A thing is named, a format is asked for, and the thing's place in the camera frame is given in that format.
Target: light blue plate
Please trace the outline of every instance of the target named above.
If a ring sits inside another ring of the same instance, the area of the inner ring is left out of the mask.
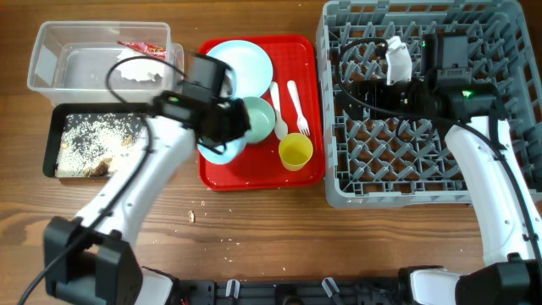
[[[200,151],[202,156],[210,163],[222,165],[222,164],[230,163],[233,159],[235,159],[235,157],[239,156],[239,154],[245,149],[245,146],[246,146],[246,139],[243,136],[239,139],[235,139],[233,141],[229,141],[228,143],[226,143],[225,152],[224,152],[224,146],[215,147],[214,149],[218,150],[219,152],[224,152],[221,155],[216,154],[200,145],[197,146],[197,149]]]
[[[222,42],[212,48],[207,56],[222,60],[234,70],[234,97],[260,97],[269,89],[273,64],[258,45],[239,40]]]

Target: red candy wrapper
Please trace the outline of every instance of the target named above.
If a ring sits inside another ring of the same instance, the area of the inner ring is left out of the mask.
[[[162,60],[166,59],[166,49],[163,47],[155,46],[150,43],[145,42],[121,42],[118,41],[118,44],[121,44],[123,46],[127,46],[130,49],[139,52],[141,54],[145,54],[148,56],[153,56],[155,58],[160,58]]]

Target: clear plastic container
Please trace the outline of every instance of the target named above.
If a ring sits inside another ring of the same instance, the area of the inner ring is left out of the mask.
[[[60,103],[112,103],[105,76],[126,47],[117,41],[147,42],[165,47],[166,61],[183,69],[180,45],[171,43],[169,25],[158,22],[48,21],[41,25],[30,59],[28,87]],[[172,69],[164,65],[162,79],[127,80],[114,71],[112,87],[127,101],[149,102],[174,85]]]

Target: wooden surface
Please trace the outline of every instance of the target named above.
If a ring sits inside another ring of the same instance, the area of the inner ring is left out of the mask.
[[[325,1],[41,3],[0,4],[0,304],[14,304],[43,267],[41,239],[49,219],[72,217],[103,185],[61,184],[41,172],[53,108],[26,86],[41,23],[163,21],[174,42],[196,51],[221,36],[296,33],[314,40]],[[542,58],[542,3],[523,1],[523,8]],[[465,205],[332,209],[323,181],[300,189],[214,193],[199,181],[196,167],[194,158],[183,165],[147,216],[135,248],[141,265],[181,279],[216,281],[394,275],[417,264],[444,264],[463,273],[483,267],[478,223]],[[189,210],[196,213],[194,224],[188,223]],[[40,285],[29,303],[58,301]]]

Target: plastic bin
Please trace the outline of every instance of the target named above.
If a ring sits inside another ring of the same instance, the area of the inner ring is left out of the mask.
[[[60,103],[110,103],[105,76],[124,46],[117,41],[148,42],[165,47],[174,62],[169,25],[155,22],[49,21],[41,25],[30,59],[28,87]],[[173,85],[173,71],[164,66],[161,80],[126,80],[112,75],[114,89],[130,102],[148,102]]]
[[[395,137],[398,119],[353,121],[335,105],[339,91],[334,65],[339,49],[361,37],[398,35],[420,76],[420,38],[457,32],[469,37],[469,66],[477,82],[499,89],[512,128],[513,148],[535,201],[542,200],[542,112],[539,72],[523,11],[513,0],[362,0],[324,5],[317,30],[318,79],[322,94],[325,187],[336,208],[393,208],[420,203],[470,203],[459,167],[445,143],[429,136],[427,120],[404,123],[406,138]],[[353,48],[343,78],[384,78],[372,56],[374,44]]]

